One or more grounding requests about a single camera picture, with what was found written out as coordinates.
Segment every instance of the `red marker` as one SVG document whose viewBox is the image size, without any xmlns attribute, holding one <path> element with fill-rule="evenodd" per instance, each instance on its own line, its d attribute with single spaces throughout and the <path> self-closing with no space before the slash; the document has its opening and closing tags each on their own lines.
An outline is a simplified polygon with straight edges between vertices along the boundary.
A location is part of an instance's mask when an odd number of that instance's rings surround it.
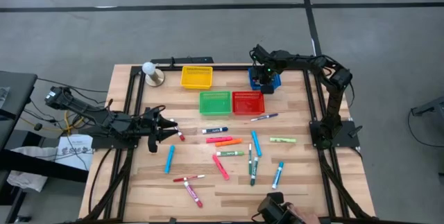
<svg viewBox="0 0 444 224">
<path fill-rule="evenodd" d="M 195 176 L 190 176 L 187 178 L 177 178 L 174 179 L 173 182 L 184 182 L 184 181 L 188 181 L 188 180 L 192 180 L 192 179 L 199 179 L 199 178 L 204 178 L 205 175 L 195 175 Z"/>
<path fill-rule="evenodd" d="M 202 207 L 202 206 L 203 206 L 203 205 L 202 205 L 202 202 L 199 200 L 199 198 L 198 198 L 197 195 L 196 195 L 196 192 L 194 192 L 194 190 L 192 189 L 192 187 L 189 186 L 189 183 L 188 183 L 188 182 L 184 182 L 183 184 L 185 185 L 185 187 L 187 188 L 187 191 L 188 191 L 189 195 L 194 199 L 194 201 L 197 203 L 197 205 L 198 205 L 199 207 Z"/>
<path fill-rule="evenodd" d="M 233 140 L 232 137 L 213 137 L 213 138 L 207 138 L 207 144 L 218 142 L 218 141 L 230 141 Z"/>
<path fill-rule="evenodd" d="M 219 168 L 220 172 L 223 175 L 223 178 L 225 180 L 229 180 L 230 176 L 227 174 L 227 171 L 225 171 L 225 169 L 223 169 L 221 162 L 219 161 L 219 159 L 217 159 L 217 155 L 213 155 L 213 160 L 214 160 L 214 162 L 216 162 L 217 167 Z"/>
<path fill-rule="evenodd" d="M 185 141 L 185 137 L 183 136 L 183 134 L 181 133 L 179 128 L 177 126 L 175 126 L 174 128 L 178 131 L 178 135 L 179 135 L 180 140 Z"/>
</svg>

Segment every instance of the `concrete floor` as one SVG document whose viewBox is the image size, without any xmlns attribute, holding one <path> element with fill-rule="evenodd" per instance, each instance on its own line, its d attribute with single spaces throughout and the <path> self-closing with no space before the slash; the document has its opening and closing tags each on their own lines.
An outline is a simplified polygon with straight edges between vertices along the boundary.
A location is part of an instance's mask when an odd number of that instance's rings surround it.
<svg viewBox="0 0 444 224">
<path fill-rule="evenodd" d="M 311 0 L 430 1 L 444 0 Z M 275 2 L 303 0 L 0 0 L 0 7 Z M 351 68 L 354 75 L 356 100 L 351 113 L 358 125 L 364 125 L 359 139 L 377 215 L 444 223 L 444 185 L 438 179 L 438 171 L 444 171 L 444 149 L 416 143 L 407 128 L 411 107 L 443 95 L 444 8 L 316 9 L 314 16 L 323 52 Z M 0 69 L 33 72 L 92 89 L 108 88 L 116 63 L 188 55 L 210 55 L 216 62 L 250 62 L 247 53 L 257 43 L 268 50 L 312 53 L 304 9 L 0 13 L 0 29 Z M 60 112 L 43 104 L 50 86 L 37 82 L 33 100 L 60 117 Z M 412 126 L 421 140 L 444 145 L 442 124 L 432 115 L 413 118 Z M 24 123 L 19 127 L 28 129 Z M 83 187 L 49 180 L 42 193 L 26 197 L 22 213 L 32 215 L 32 223 L 72 221 Z M 0 221 L 7 211 L 0 207 Z"/>
</svg>

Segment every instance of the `orange marker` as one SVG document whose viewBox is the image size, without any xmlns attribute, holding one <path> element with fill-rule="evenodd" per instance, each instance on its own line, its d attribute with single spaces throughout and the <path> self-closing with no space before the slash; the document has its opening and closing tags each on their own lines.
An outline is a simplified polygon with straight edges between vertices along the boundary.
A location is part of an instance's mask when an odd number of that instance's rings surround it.
<svg viewBox="0 0 444 224">
<path fill-rule="evenodd" d="M 233 139 L 231 141 L 220 141 L 216 142 L 216 147 L 222 147 L 225 145 L 232 145 L 232 144 L 240 144 L 242 142 L 242 138 Z"/>
</svg>

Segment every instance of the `white ball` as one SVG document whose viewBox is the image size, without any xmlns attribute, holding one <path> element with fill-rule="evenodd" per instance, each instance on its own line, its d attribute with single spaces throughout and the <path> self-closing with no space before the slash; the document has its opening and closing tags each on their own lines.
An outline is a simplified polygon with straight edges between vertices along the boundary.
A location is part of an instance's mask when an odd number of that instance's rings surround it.
<svg viewBox="0 0 444 224">
<path fill-rule="evenodd" d="M 152 62 L 146 62 L 142 65 L 142 71 L 146 75 L 153 75 L 155 72 L 155 65 Z"/>
</svg>

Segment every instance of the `wooden tabletop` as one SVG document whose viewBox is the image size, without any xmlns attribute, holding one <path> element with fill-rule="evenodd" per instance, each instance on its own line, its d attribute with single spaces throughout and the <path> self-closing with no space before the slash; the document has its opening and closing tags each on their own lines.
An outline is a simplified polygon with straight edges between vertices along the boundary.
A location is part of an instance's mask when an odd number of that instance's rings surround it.
<svg viewBox="0 0 444 224">
<path fill-rule="evenodd" d="M 112 74 L 108 100 L 113 98 L 112 110 L 122 110 L 131 65 L 118 64 Z M 149 153 L 147 138 L 141 138 L 135 150 L 133 166 L 126 199 L 124 220 L 168 221 L 175 217 L 179 221 L 249 221 L 257 212 L 258 204 L 266 194 L 272 192 L 271 184 L 280 161 L 284 169 L 276 191 L 284 193 L 285 200 L 307 212 L 327 216 L 327 205 L 321 179 L 316 150 L 311 145 L 308 123 L 311 120 L 301 71 L 285 71 L 281 75 L 282 86 L 274 94 L 264 95 L 265 113 L 279 113 L 278 117 L 251 122 L 251 116 L 205 117 L 199 114 L 198 89 L 185 89 L 180 86 L 180 71 L 165 71 L 166 80 L 160 87 L 145 84 L 142 110 L 145 107 L 166 105 L 162 115 L 173 118 L 186 137 L 181 141 L 174 135 L 164 140 L 157 153 Z M 311 85 L 317 115 L 321 116 L 314 80 Z M 138 79 L 130 109 L 134 109 Z M 247 71 L 214 71 L 212 91 L 250 91 Z M 345 101 L 340 115 L 350 117 Z M 223 134 L 203 135 L 203 128 L 227 126 Z M 262 157 L 257 169 L 254 187 L 250 186 L 248 174 L 248 144 L 252 142 L 251 130 L 256 130 L 261 144 Z M 242 138 L 242 144 L 216 148 L 206 144 L 206 137 L 230 135 Z M 296 138 L 296 144 L 271 143 L 270 137 Z M 170 145 L 176 146 L 171 171 L 164 173 Z M 247 155 L 220 157 L 222 165 L 230 175 L 224 180 L 212 160 L 216 151 L 243 150 Z M 349 148 L 337 148 L 344 186 L 352 197 L 370 215 L 375 214 L 360 157 Z M 91 183 L 105 150 L 95 152 L 89 173 L 79 217 L 87 215 L 87 202 Z M 256 155 L 253 146 L 253 157 Z M 108 187 L 114 151 L 105 160 L 93 192 L 93 206 L 100 200 Z M 203 203 L 198 208 L 188 194 L 183 183 L 173 182 L 174 178 L 187 175 L 205 174 L 205 178 L 192 180 L 190 185 Z M 332 185 L 336 215 L 341 211 L 337 192 Z M 120 189 L 113 201 L 112 215 L 117 215 Z"/>
</svg>

